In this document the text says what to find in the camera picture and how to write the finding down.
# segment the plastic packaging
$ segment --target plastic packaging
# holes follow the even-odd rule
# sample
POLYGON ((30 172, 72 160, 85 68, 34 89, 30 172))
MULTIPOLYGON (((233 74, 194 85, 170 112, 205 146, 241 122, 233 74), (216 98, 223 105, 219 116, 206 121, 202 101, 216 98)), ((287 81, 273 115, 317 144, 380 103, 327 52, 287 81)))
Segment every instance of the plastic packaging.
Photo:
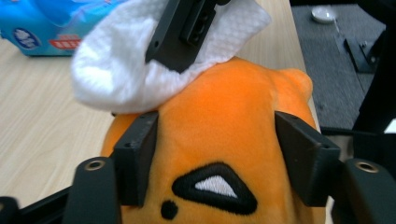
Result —
POLYGON ((72 55, 103 17, 127 0, 0 0, 1 37, 25 55, 72 55))

